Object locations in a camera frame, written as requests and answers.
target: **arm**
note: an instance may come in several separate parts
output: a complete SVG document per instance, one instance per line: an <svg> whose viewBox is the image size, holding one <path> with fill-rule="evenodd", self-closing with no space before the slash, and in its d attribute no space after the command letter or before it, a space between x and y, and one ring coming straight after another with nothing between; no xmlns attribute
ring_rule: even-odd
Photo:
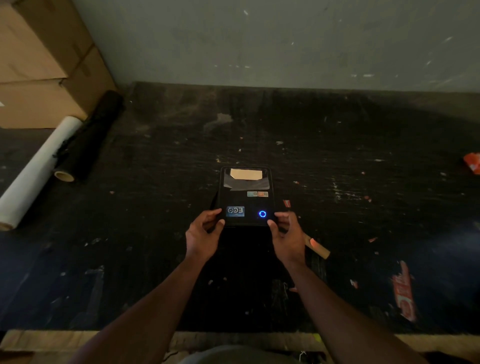
<svg viewBox="0 0 480 364"><path fill-rule="evenodd" d="M277 212L279 226L268 221L275 254L284 264L313 323L335 362L427 363L394 335L374 324L338 297L305 265L302 230L293 212Z"/></svg>
<svg viewBox="0 0 480 364"><path fill-rule="evenodd" d="M70 363L160 363L180 321L193 286L207 260L215 253L225 224L215 230L221 209L204 211L185 233L185 260L158 287L96 334Z"/></svg>

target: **scratched black surface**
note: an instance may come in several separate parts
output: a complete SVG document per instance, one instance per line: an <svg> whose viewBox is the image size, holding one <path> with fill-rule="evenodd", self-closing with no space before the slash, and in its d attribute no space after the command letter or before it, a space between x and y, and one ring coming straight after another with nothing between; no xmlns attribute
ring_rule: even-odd
<svg viewBox="0 0 480 364"><path fill-rule="evenodd" d="M356 308L395 332L479 333L480 180L461 161L479 124L314 90L137 84L126 104L88 179L51 180L0 235L0 329L104 327L183 259L238 163L271 168L277 204L332 251L308 264ZM47 134L0 130L0 190ZM401 260L414 323L395 303ZM179 329L314 332L288 287L268 231L225 234Z"/></svg>

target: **black plastic roll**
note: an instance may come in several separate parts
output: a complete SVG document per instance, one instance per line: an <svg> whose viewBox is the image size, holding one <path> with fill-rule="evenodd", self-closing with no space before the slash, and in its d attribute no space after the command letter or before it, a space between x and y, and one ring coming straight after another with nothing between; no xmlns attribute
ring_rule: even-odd
<svg viewBox="0 0 480 364"><path fill-rule="evenodd" d="M73 182L85 178L98 156L100 147L112 123L123 107L123 97L107 91L83 126L57 152L55 177Z"/></svg>

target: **brown cardboard box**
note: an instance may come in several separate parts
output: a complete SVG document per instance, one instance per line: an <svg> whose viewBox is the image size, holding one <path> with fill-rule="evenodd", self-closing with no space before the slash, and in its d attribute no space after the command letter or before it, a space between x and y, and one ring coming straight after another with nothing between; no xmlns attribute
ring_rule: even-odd
<svg viewBox="0 0 480 364"><path fill-rule="evenodd" d="M92 47L69 78L0 84L0 127L55 128L65 116L85 120L107 90L116 90Z"/></svg>
<svg viewBox="0 0 480 364"><path fill-rule="evenodd" d="M68 77L92 45L71 0L0 0L0 83Z"/></svg>

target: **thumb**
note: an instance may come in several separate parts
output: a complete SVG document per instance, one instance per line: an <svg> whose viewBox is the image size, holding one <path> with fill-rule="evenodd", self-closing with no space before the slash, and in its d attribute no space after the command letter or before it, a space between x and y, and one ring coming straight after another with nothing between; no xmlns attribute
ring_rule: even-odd
<svg viewBox="0 0 480 364"><path fill-rule="evenodd" d="M215 230L212 231L212 234L215 235L217 238L220 237L220 233L223 230L223 227L225 226L225 220L220 219L216 225L215 225Z"/></svg>
<svg viewBox="0 0 480 364"><path fill-rule="evenodd" d="M272 232L272 239L278 239L280 237L280 233L278 232L278 226L273 220L268 220L267 224L270 227L270 231Z"/></svg>

